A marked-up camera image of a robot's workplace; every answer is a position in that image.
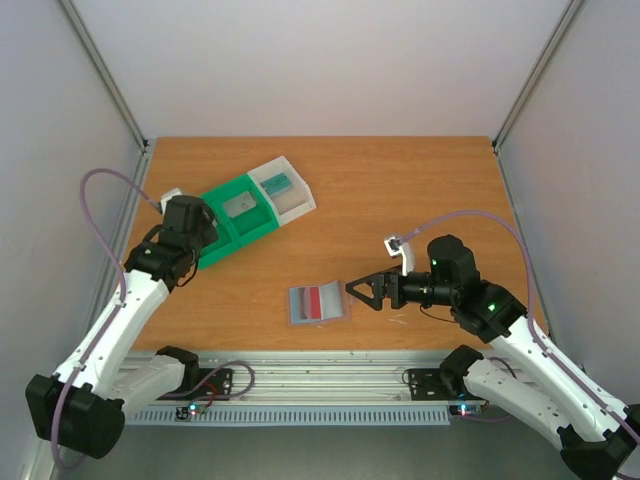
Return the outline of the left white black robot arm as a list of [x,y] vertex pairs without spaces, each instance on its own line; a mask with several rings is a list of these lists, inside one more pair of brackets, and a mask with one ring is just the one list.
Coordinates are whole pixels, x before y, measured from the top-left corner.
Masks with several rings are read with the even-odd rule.
[[49,376],[36,375],[26,400],[36,434],[58,451],[94,459],[118,442],[128,416],[152,401],[189,398],[201,386],[196,354],[166,346],[124,377],[119,368],[142,328],[198,268],[200,252],[218,238],[213,210],[200,198],[174,195],[163,220],[129,254],[116,291],[74,352]]

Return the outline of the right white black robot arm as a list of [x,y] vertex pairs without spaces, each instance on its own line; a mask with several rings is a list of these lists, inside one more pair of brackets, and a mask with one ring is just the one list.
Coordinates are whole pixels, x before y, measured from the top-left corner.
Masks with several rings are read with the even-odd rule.
[[379,311],[408,303],[447,306],[454,321],[515,361],[531,385],[496,368],[479,351],[461,345],[439,366],[439,383],[454,397],[477,397],[537,431],[559,450],[581,479],[614,479],[639,445],[639,407],[606,392],[537,326],[526,307],[504,287],[482,279],[472,251],[455,236],[427,246],[431,269],[417,272],[413,253],[395,237],[385,247],[401,265],[345,286],[348,294]]

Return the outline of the red circle white card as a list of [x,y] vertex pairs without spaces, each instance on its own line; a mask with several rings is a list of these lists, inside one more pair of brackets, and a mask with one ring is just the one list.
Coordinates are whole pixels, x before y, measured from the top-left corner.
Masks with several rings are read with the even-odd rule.
[[299,289],[300,317],[303,320],[321,320],[322,304],[320,288],[308,286]]

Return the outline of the pink card holder wallet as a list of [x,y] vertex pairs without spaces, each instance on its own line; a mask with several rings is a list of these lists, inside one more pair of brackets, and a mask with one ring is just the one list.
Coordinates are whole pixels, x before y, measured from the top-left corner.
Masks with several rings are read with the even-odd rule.
[[293,326],[320,326],[351,318],[344,284],[338,280],[289,288],[286,307],[288,322]]

